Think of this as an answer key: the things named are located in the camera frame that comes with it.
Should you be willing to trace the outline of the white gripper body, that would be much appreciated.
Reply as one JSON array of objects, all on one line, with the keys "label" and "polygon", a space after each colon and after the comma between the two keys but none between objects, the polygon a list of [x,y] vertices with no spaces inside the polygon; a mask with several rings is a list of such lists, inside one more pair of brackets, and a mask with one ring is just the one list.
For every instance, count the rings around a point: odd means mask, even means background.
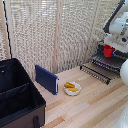
[{"label": "white gripper body", "polygon": [[107,34],[104,38],[104,43],[123,53],[128,53],[128,37]]}]

